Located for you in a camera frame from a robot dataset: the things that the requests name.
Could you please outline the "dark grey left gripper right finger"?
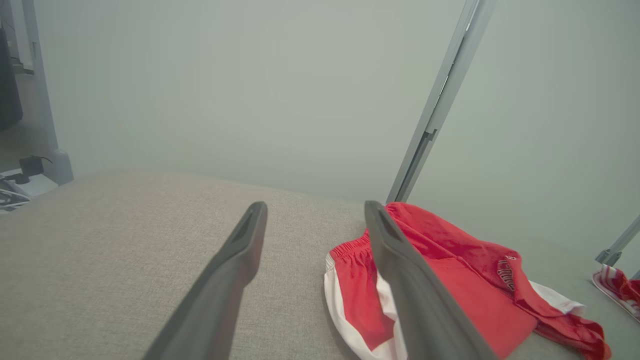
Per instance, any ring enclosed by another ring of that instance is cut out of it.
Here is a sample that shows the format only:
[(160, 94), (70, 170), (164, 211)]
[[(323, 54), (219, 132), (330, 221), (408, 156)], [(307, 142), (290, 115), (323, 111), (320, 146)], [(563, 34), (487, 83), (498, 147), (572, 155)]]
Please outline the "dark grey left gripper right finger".
[(364, 205), (375, 266), (390, 285), (410, 360), (495, 360), (455, 298), (379, 202)]

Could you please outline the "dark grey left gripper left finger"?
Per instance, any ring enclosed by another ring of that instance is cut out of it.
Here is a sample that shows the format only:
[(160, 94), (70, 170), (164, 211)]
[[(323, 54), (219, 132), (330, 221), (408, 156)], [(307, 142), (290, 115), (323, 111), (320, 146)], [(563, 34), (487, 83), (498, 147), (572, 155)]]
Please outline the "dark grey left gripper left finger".
[(146, 360), (227, 360), (244, 289), (258, 273), (268, 207), (254, 202), (144, 354)]

